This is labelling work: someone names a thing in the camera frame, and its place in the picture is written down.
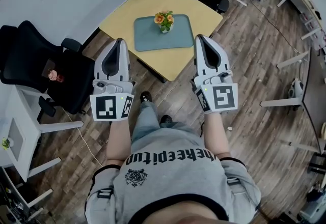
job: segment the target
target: cable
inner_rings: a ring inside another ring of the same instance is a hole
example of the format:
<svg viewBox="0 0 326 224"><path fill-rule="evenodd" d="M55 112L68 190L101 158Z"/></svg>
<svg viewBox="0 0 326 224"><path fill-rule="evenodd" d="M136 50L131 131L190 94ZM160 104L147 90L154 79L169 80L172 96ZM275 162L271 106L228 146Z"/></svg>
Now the cable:
<svg viewBox="0 0 326 224"><path fill-rule="evenodd" d="M203 135L203 126L204 126L204 123L205 123L205 122L203 122L203 123L201 124L201 126L200 126L200 129L201 129L201 131L202 131L202 132L200 133L200 137L202 137L202 135Z"/></svg>
<svg viewBox="0 0 326 224"><path fill-rule="evenodd" d="M263 14L263 16L265 17L265 19L268 21L269 24L271 24L281 35L282 37L285 39L285 41L289 44L290 47L292 47L293 50L295 50L295 52L297 52L297 50L290 44L290 42L285 38L285 36L283 35L283 33L273 24L270 22L270 20L266 17L266 15L253 3L252 0L250 0L251 4L261 13Z"/></svg>
<svg viewBox="0 0 326 224"><path fill-rule="evenodd" d="M69 119L70 119L70 121L71 122L73 122L73 120L71 119L71 117L70 117L70 115L68 115L68 113L63 109L63 111L66 113L66 115L69 117ZM98 161L98 159L96 159L96 157L95 157L95 155L92 153L92 151L91 151L91 149L90 149L90 147L88 146L88 144L87 144L87 142L85 141L85 139L84 139L84 137L83 137L83 135L82 135L82 133L81 133L81 131L80 131L80 129L79 128L77 128L77 130L78 130L78 132L79 132L79 134L80 134L80 136L81 136L81 138L83 139L83 141L85 142L85 144L86 144L86 146L87 146L87 148L88 148L88 150L90 151L90 153L93 155L93 157L94 157L94 159L98 162L98 164L99 165L101 165L101 167L103 167L103 165Z"/></svg>

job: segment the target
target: wooden floor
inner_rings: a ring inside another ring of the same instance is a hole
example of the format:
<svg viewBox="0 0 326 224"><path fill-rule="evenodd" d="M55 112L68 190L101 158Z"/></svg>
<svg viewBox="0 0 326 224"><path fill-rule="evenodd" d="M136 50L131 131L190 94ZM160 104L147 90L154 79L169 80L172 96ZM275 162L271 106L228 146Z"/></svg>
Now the wooden floor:
<svg viewBox="0 0 326 224"><path fill-rule="evenodd" d="M313 130L306 114L299 109L262 108L262 100L286 96L288 85L299 76L299 65L293 64L281 71L276 64L295 56L295 52L268 23L249 0L245 7L235 0L222 23L216 28L213 39L228 53L234 81L239 88L239 109L223 115L224 127L234 157L242 160L262 192L261 209L268 217L278 216L282 211L294 214L304 204L305 194L316 180L314 173L307 174L307 165L312 153L287 145L288 141L314 144ZM284 34L290 44L299 52L309 49L309 41L302 41L305 34L298 13L286 2L281 8L280 0L254 1L268 19ZM99 33L84 50L84 55L96 58L110 42L104 33ZM200 132L203 113L189 80L195 74L193 61L174 82L162 84L130 54L131 77L138 82L137 95L149 90L159 115L169 114L174 121L190 124ZM139 111L138 96L129 117L131 131ZM110 126L108 123L93 122L90 103L87 101L85 116L72 116L85 124L81 128L84 138L99 161L104 161L105 142ZM58 109L56 118L43 116L43 122L68 122L68 117ZM86 223L84 202L89 192L93 173L99 165L92 158L77 130L66 130L45 134L38 154L33 161L38 166L59 156L62 162L31 182L39 192L48 188L53 194L44 202L56 223ZM53 223L48 216L39 219ZM267 223L258 213L252 223Z"/></svg>

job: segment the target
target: small plant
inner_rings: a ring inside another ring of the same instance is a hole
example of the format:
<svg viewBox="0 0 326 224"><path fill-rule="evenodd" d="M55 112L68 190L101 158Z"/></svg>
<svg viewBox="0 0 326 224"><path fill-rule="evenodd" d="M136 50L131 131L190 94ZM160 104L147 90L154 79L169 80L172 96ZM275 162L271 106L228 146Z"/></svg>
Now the small plant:
<svg viewBox="0 0 326 224"><path fill-rule="evenodd" d="M171 26L173 26L174 23L174 17L172 16L172 11L162 11L160 13L156 13L154 22L160 26L160 30L162 32L164 31L170 31Z"/></svg>
<svg viewBox="0 0 326 224"><path fill-rule="evenodd" d="M7 150L10 146L10 141L7 138L2 139L2 147Z"/></svg>

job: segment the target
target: gray sweatshirt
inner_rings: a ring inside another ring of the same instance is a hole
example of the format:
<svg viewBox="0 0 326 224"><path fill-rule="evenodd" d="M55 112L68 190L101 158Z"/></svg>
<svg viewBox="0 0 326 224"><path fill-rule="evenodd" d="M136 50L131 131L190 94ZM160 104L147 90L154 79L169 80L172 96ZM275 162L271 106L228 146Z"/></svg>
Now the gray sweatshirt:
<svg viewBox="0 0 326 224"><path fill-rule="evenodd" d="M219 160L189 132L161 128L132 144L121 168L107 165L93 177L85 204L88 223L142 223L182 201L211 209L218 219L249 223L261 193L245 165Z"/></svg>

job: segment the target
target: gray tray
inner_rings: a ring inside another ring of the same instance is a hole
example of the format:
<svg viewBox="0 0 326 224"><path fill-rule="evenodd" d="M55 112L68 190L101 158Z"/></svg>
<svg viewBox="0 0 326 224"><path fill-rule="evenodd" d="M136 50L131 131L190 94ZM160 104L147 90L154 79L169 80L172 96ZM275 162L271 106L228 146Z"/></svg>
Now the gray tray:
<svg viewBox="0 0 326 224"><path fill-rule="evenodd" d="M154 16L134 21L134 47L137 51L162 48L191 47L194 44L193 31L187 15L173 15L173 29L165 34L154 23Z"/></svg>

